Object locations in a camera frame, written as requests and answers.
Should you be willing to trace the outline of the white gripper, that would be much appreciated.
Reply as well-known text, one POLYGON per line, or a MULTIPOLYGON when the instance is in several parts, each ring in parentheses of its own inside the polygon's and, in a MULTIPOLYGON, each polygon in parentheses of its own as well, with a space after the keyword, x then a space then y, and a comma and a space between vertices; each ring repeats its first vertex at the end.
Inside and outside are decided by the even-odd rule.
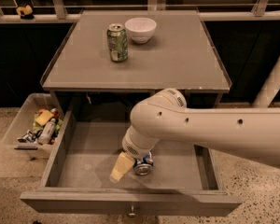
POLYGON ((122 140, 122 151, 110 174, 110 181, 119 182, 133 167, 134 159, 141 159, 153 148, 150 138, 140 135, 125 134, 122 140))

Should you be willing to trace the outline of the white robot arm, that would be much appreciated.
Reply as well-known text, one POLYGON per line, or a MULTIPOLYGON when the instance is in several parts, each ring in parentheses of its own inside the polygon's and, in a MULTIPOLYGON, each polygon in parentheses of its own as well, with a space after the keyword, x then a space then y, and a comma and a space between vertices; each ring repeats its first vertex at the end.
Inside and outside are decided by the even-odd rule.
POLYGON ((120 181, 160 140, 185 141, 280 167, 280 57, 250 108, 189 109, 183 95, 165 89, 135 105, 110 175, 120 181))

